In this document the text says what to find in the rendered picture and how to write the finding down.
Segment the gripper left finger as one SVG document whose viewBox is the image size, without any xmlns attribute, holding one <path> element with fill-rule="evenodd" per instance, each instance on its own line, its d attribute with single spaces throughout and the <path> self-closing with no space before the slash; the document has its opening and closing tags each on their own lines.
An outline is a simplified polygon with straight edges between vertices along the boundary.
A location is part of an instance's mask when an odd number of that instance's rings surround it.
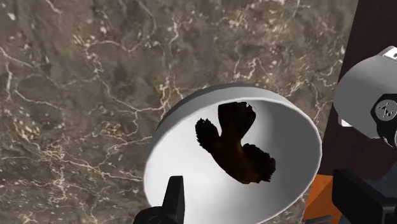
<svg viewBox="0 0 397 224">
<path fill-rule="evenodd" d="M 182 176 L 169 178 L 161 206 L 140 211 L 132 224 L 184 224 L 185 191 Z"/>
</svg>

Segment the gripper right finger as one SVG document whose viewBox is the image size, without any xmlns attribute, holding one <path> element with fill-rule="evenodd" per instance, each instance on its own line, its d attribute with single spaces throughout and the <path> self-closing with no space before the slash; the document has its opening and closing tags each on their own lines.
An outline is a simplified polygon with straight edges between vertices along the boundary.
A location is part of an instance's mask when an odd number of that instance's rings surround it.
<svg viewBox="0 0 397 224">
<path fill-rule="evenodd" d="M 386 197 L 347 169 L 333 171 L 331 199 L 351 224 L 397 224 L 397 198 Z"/>
</svg>

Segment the white bowl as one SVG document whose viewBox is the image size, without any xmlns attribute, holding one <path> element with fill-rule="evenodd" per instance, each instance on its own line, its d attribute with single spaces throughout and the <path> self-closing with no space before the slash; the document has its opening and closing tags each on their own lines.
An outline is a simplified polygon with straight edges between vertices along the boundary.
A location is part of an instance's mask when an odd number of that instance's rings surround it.
<svg viewBox="0 0 397 224">
<path fill-rule="evenodd" d="M 256 120 L 243 137 L 275 158 L 271 181 L 244 185 L 199 146 L 195 124 L 218 124 L 220 104 L 244 101 Z M 173 106 L 150 142 L 143 184 L 159 206 L 171 176 L 182 176 L 184 224 L 262 224 L 294 204 L 313 182 L 321 162 L 321 137 L 313 121 L 283 96 L 254 85 L 225 83 L 198 90 Z"/>
</svg>

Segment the dark brown plush toy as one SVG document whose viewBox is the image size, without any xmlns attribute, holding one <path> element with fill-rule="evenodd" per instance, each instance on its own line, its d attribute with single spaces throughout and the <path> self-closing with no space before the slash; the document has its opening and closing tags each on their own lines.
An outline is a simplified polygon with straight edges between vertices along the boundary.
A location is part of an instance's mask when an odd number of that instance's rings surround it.
<svg viewBox="0 0 397 224">
<path fill-rule="evenodd" d="M 221 132 L 209 119 L 195 124 L 198 144 L 233 179 L 242 184 L 269 182 L 276 170 L 276 160 L 255 144 L 242 144 L 256 120 L 247 102 L 229 102 L 218 106 Z"/>
</svg>

